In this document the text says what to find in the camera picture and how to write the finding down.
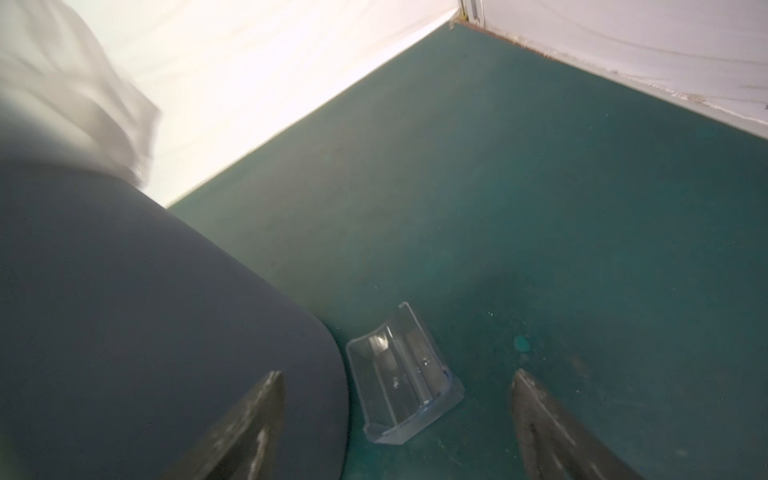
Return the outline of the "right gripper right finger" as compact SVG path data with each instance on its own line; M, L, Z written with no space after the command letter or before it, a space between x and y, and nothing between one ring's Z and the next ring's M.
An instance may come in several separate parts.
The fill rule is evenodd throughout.
M530 479L642 479L524 369L513 377L511 411Z

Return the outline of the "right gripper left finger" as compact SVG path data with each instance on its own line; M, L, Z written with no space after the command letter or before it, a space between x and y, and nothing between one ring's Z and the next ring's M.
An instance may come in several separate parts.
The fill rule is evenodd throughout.
M164 474L163 479L270 479L285 407L280 371L271 371Z

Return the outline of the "clear sharpener tray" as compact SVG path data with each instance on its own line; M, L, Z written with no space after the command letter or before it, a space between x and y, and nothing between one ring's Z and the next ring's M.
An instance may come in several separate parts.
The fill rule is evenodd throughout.
M345 350L375 444L403 445L463 400L463 383L407 302Z

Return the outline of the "grey trash bin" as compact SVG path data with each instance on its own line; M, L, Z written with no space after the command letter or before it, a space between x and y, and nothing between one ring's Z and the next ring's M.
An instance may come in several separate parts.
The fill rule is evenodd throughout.
M1 160L1 475L157 479L271 371L275 479L337 479L329 330L117 177Z

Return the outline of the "green mat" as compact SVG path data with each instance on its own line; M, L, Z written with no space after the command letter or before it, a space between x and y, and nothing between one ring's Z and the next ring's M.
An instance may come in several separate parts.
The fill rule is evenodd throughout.
M767 475L767 143L444 26L175 215L340 345L411 305L463 382L347 479L520 479L526 369L648 479Z

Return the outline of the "clear plastic bin liner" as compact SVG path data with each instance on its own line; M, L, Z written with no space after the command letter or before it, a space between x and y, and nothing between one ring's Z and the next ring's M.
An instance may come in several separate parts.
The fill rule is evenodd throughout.
M2 162L94 171L141 187L159 119L69 5L2 2Z

